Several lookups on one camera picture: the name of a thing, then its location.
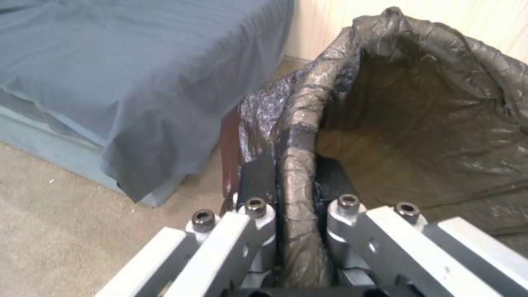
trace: gray metal bar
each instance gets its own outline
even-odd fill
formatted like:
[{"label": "gray metal bar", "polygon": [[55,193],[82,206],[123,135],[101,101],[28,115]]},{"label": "gray metal bar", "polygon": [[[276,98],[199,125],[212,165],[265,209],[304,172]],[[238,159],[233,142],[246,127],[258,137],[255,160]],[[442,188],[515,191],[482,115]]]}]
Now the gray metal bar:
[{"label": "gray metal bar", "polygon": [[380,284],[404,276],[426,296],[499,296],[389,207],[359,214],[351,225],[337,223],[331,231],[351,244]]},{"label": "gray metal bar", "polygon": [[262,241],[255,220],[227,212],[165,296],[218,297],[224,289],[238,288]]},{"label": "gray metal bar", "polygon": [[528,295],[528,260],[467,221],[445,220],[423,233],[500,294]]},{"label": "gray metal bar", "polygon": [[161,229],[97,294],[96,297],[157,296],[198,249],[192,234]]}]

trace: hex socket screw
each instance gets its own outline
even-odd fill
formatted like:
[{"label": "hex socket screw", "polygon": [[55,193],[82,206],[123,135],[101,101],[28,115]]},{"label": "hex socket screw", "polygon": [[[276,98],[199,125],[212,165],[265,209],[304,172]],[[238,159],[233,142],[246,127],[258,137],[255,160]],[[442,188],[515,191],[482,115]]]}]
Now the hex socket screw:
[{"label": "hex socket screw", "polygon": [[412,225],[416,224],[420,217],[420,209],[410,202],[398,202],[394,206],[394,211]]},{"label": "hex socket screw", "polygon": [[215,225],[214,213],[208,209],[201,209],[193,214],[191,222],[196,232],[208,232]]},{"label": "hex socket screw", "polygon": [[355,215],[360,209],[361,200],[354,194],[342,194],[337,198],[339,209],[348,215]]},{"label": "hex socket screw", "polygon": [[266,201],[259,197],[253,197],[246,200],[244,204],[246,215],[253,219],[261,218],[266,214]]}]

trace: wall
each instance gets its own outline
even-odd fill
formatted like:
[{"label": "wall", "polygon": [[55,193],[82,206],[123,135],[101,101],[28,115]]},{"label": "wall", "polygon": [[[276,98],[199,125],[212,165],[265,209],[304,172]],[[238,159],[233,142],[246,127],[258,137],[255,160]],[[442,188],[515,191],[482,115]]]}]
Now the wall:
[{"label": "wall", "polygon": [[528,63],[528,0],[295,0],[286,55],[317,57],[361,15],[398,6],[405,15],[445,23]]}]

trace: trash bag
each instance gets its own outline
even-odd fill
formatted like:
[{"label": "trash bag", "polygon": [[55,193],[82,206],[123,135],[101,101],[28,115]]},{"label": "trash bag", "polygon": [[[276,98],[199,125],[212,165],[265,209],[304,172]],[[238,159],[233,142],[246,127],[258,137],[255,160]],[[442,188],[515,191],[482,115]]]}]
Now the trash bag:
[{"label": "trash bag", "polygon": [[368,208],[410,201],[528,256],[527,96],[524,63],[398,8],[356,18],[305,68],[247,95],[242,161],[279,148],[284,285],[331,281],[315,152],[341,161]]}]

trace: bed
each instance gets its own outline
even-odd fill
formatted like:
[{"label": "bed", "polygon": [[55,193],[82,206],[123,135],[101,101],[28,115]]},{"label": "bed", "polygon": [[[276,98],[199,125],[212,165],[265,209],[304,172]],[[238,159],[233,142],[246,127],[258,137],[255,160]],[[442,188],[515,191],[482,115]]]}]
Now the bed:
[{"label": "bed", "polygon": [[161,205],[277,66],[291,0],[0,3],[0,141]]}]

